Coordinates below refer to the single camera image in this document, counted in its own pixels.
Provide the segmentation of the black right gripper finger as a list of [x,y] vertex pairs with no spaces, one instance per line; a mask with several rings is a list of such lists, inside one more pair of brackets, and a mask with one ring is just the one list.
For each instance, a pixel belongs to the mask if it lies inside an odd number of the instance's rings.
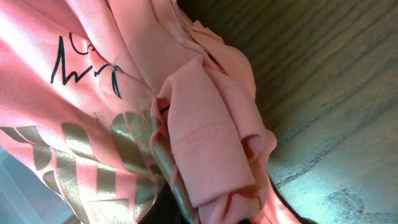
[[251,224],[252,200],[238,191],[214,196],[187,190],[183,182],[166,183],[140,223],[245,223]]

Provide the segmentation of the pink printed t-shirt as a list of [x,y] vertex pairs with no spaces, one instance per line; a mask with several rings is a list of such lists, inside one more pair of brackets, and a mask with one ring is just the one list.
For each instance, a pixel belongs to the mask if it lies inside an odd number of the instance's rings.
[[176,1],[1,2],[1,146],[82,223],[139,223],[169,182],[297,223],[255,95],[244,54]]

